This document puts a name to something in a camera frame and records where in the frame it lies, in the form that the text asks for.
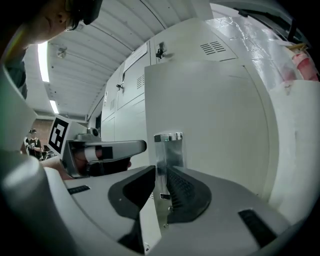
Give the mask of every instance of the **person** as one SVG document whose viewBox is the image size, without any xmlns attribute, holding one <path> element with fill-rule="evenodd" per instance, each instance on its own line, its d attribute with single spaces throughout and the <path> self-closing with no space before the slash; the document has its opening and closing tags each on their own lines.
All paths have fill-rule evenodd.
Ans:
<svg viewBox="0 0 320 256">
<path fill-rule="evenodd" d="M 23 58 L 28 47 L 49 41 L 63 31 L 73 31 L 80 21 L 85 25 L 91 24 L 99 15 L 101 3 L 102 0 L 42 0 L 42 3 L 38 4 L 38 12 L 31 13 L 31 17 L 22 21 L 16 32 L 14 44 L 6 48 L 4 62 L 13 82 L 25 99 L 28 88 Z M 8 41 L 12 30 L 15 28 L 9 27 L 6 30 L 4 42 Z"/>
<path fill-rule="evenodd" d="M 4 26 L 4 32 L 1 32 L 0 53 L 1 62 L 4 60 L 13 82 L 26 99 L 28 88 L 23 58 L 28 47 L 49 41 L 64 31 L 73 31 L 80 21 L 85 25 L 91 24 L 99 15 L 102 0 L 35 0 L 22 4 L 25 8 L 20 8 L 17 19 L 11 19 L 13 24 Z M 100 151 L 96 152 L 97 157 L 101 154 Z M 83 152 L 75 152 L 74 159 L 78 169 L 85 168 L 87 161 Z M 57 156 L 41 164 L 56 169 L 62 179 L 71 179 Z"/>
<path fill-rule="evenodd" d="M 31 138 L 28 141 L 29 156 L 34 156 L 38 160 L 42 158 L 42 149 L 40 139 L 37 138 L 36 129 L 29 131 Z"/>
</svg>

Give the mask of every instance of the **white cabinet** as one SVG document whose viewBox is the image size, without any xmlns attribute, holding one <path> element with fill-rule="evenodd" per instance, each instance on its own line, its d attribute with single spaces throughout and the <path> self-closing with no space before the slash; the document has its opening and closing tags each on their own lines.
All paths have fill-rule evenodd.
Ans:
<svg viewBox="0 0 320 256">
<path fill-rule="evenodd" d="M 114 119 L 115 141 L 147 141 L 145 94 L 117 110 Z M 131 158 L 131 168 L 149 165 L 148 150 Z"/>
<path fill-rule="evenodd" d="M 115 141 L 115 118 L 107 119 L 101 123 L 101 140 L 103 142 Z"/>
<path fill-rule="evenodd" d="M 218 31 L 213 33 L 209 26 L 199 19 L 189 19 L 172 26 L 154 36 L 154 50 L 159 44 L 166 47 L 165 56 L 157 58 L 158 63 L 167 61 L 224 61 L 236 59 L 235 53 L 225 44 L 229 41 Z"/>
<path fill-rule="evenodd" d="M 118 110 L 145 92 L 145 67 L 150 65 L 150 43 L 147 42 L 147 53 L 121 74 L 123 88 L 118 92 Z"/>
<path fill-rule="evenodd" d="M 105 93 L 102 105 L 102 115 L 101 121 L 103 122 L 108 117 L 110 117 L 116 110 L 116 98 L 117 98 L 117 85 L 119 84 L 119 76 L 121 70 L 123 69 L 123 64 L 118 67 L 118 69 L 113 73 L 110 79 L 106 83 Z"/>
</svg>

